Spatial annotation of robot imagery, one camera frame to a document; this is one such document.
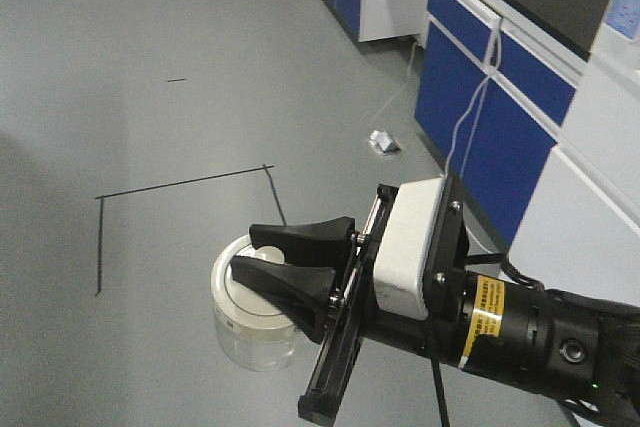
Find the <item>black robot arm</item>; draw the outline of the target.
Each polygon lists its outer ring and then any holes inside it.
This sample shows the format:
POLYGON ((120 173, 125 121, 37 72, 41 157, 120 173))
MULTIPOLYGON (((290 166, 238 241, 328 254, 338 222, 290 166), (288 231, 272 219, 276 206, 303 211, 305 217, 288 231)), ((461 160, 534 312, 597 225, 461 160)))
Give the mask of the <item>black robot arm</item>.
POLYGON ((233 279, 321 350, 301 418, 335 422, 364 339, 557 401, 600 426, 639 422, 639 310, 544 285, 503 253, 473 255, 458 177, 380 185, 363 228, 349 217, 254 224, 233 279))

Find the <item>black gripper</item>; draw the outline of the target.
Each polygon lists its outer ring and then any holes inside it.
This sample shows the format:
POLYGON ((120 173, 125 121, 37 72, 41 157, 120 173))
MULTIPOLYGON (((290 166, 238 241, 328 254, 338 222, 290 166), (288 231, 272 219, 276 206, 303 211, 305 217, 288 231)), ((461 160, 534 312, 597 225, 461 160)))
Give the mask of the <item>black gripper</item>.
POLYGON ((455 174, 443 178, 423 276, 424 320, 381 310, 374 291, 374 262, 399 187, 377 188, 364 229, 357 236, 359 253, 347 270, 341 291, 344 303, 326 334, 329 298, 337 281, 337 273, 330 267, 346 265, 355 220, 343 216, 312 224, 249 227, 255 249, 276 247, 291 265, 236 255, 230 262, 233 279, 277 307, 310 341, 322 343, 309 384, 298 400, 302 419, 335 421, 364 339, 428 358, 435 371, 440 417, 448 419, 437 370, 441 364, 457 366, 462 356, 469 240, 461 180, 455 174))

